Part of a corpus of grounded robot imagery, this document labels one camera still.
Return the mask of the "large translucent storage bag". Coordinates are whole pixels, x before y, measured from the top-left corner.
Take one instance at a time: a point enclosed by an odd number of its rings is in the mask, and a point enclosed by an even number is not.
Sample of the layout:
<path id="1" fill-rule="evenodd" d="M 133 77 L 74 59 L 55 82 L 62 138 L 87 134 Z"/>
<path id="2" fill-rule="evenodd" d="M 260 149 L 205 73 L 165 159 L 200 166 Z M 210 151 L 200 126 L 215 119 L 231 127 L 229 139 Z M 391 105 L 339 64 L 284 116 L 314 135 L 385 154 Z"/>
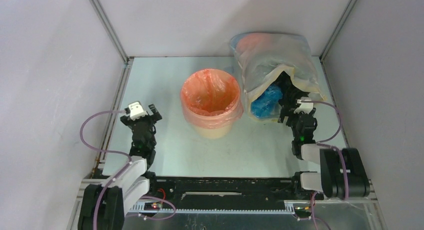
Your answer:
<path id="1" fill-rule="evenodd" d="M 274 101 L 265 113 L 254 113 L 256 101 L 279 76 L 314 100 L 325 96 L 318 83 L 312 53 L 305 37 L 277 33 L 244 33 L 230 40 L 230 48 L 238 63 L 241 101 L 247 116 L 254 121 L 276 122 L 281 107 Z"/>

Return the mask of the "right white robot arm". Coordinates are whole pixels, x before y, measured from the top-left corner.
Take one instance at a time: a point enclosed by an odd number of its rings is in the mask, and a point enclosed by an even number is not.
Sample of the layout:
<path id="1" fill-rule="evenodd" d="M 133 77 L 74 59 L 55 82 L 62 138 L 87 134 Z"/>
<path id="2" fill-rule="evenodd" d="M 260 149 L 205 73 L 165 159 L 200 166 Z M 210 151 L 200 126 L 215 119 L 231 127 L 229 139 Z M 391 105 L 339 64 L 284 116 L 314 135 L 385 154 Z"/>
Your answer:
<path id="1" fill-rule="evenodd" d="M 315 141 L 318 127 L 314 101 L 300 101 L 282 106 L 279 121 L 285 123 L 293 134 L 291 150 L 303 161 L 319 165 L 319 172 L 301 172 L 299 180 L 291 184 L 295 198 L 303 199 L 312 191 L 326 197 L 347 200 L 350 197 L 367 197 L 371 192 L 369 178 L 356 148 L 340 149 L 328 145 L 326 140 Z"/>

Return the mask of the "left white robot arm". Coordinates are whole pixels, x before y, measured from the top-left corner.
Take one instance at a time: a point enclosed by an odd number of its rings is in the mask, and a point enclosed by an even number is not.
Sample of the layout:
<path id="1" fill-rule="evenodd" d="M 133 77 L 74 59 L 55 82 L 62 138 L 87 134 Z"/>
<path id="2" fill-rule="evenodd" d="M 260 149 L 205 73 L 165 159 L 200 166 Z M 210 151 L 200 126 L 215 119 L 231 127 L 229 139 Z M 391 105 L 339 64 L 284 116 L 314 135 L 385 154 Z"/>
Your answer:
<path id="1" fill-rule="evenodd" d="M 120 121 L 132 132 L 129 153 L 122 152 L 126 163 L 102 183 L 91 183 L 83 192 L 77 229 L 122 229 L 125 216 L 142 197 L 152 198 L 158 184 L 151 179 L 157 144 L 155 124 L 162 116 L 150 104 L 145 110 L 139 101 L 120 113 Z"/>

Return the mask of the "black plastic trash bag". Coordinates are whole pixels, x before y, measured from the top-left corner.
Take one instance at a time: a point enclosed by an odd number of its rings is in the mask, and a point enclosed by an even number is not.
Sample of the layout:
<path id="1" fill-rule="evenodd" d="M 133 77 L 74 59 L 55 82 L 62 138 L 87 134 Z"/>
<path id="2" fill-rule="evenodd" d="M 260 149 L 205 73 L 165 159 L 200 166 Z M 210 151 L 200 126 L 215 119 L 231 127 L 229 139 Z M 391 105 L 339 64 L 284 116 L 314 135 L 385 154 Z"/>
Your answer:
<path id="1" fill-rule="evenodd" d="M 286 72 L 282 72 L 272 85 L 279 87 L 282 92 L 282 98 L 278 101 L 282 109 L 290 109 L 297 104 L 297 99 L 309 96 L 309 92 L 300 90 L 292 83 Z"/>

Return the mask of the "blue plastic trash bag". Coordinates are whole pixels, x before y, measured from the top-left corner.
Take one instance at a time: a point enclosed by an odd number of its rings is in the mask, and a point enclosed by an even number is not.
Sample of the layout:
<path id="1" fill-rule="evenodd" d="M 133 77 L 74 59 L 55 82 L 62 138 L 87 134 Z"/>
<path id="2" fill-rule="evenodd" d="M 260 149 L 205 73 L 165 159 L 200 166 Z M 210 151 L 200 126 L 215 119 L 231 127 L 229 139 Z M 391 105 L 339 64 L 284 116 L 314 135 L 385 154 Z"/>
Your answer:
<path id="1" fill-rule="evenodd" d="M 250 105 L 250 112 L 253 116 L 263 119 L 271 116 L 276 104 L 283 98 L 281 88 L 277 85 L 270 85 L 267 89 Z"/>

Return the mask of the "left circuit board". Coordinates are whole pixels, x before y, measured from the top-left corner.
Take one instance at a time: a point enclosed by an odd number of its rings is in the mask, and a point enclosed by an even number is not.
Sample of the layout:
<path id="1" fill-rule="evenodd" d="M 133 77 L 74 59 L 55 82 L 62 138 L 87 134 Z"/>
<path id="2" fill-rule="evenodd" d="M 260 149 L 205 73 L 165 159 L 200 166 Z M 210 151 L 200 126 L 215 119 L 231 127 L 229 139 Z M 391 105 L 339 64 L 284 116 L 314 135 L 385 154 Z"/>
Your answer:
<path id="1" fill-rule="evenodd" d="M 161 210 L 162 206 L 163 206 L 163 204 L 161 202 L 146 202 L 144 204 L 143 209 L 145 211 L 149 211 L 149 210 L 151 210 L 151 211 Z"/>

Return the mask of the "circuit board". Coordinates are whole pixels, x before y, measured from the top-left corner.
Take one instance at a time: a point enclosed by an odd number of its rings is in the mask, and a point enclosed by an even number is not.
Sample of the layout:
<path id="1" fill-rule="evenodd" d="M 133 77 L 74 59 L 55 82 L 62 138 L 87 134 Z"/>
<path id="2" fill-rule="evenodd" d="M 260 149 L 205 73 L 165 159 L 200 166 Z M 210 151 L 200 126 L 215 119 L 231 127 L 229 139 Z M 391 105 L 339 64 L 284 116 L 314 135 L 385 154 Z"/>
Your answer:
<path id="1" fill-rule="evenodd" d="M 151 210 L 151 211 L 161 210 L 162 206 L 163 206 L 163 204 L 161 202 L 146 202 L 144 204 L 143 209 L 145 211 L 149 211 L 149 210 Z"/>
<path id="2" fill-rule="evenodd" d="M 309 206 L 295 207 L 294 216 L 299 220 L 308 220 L 311 218 L 312 212 Z"/>

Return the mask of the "right circuit board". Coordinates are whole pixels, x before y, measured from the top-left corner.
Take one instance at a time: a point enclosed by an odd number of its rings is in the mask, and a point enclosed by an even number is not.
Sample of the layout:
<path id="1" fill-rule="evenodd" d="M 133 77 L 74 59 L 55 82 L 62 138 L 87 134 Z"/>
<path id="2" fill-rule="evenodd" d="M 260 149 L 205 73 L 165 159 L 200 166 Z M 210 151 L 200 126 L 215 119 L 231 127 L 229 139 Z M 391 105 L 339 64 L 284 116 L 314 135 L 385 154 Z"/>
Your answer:
<path id="1" fill-rule="evenodd" d="M 311 218 L 312 212 L 309 206 L 295 207 L 294 216 L 299 220 L 308 220 Z"/>

